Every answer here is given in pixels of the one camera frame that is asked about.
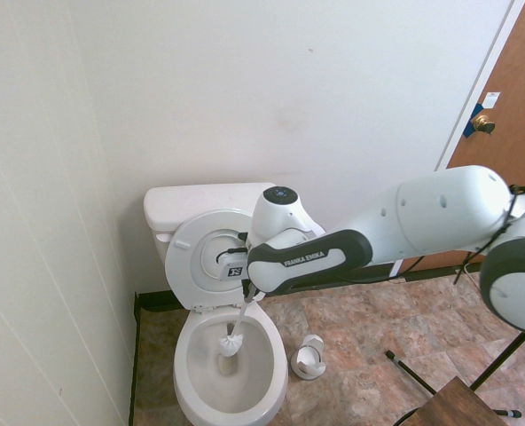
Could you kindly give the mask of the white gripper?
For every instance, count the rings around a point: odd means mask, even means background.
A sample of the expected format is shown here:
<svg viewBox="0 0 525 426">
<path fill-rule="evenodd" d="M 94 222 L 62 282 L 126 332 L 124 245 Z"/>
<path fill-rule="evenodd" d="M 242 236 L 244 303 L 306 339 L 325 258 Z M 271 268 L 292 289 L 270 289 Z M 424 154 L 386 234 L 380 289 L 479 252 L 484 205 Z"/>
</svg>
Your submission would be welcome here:
<svg viewBox="0 0 525 426">
<path fill-rule="evenodd" d="M 222 266 L 219 280 L 243 280 L 243 296 L 245 303 L 251 303 L 257 295 L 257 288 L 248 279 L 247 275 L 247 254 L 246 253 L 223 253 L 217 263 Z"/>
</svg>

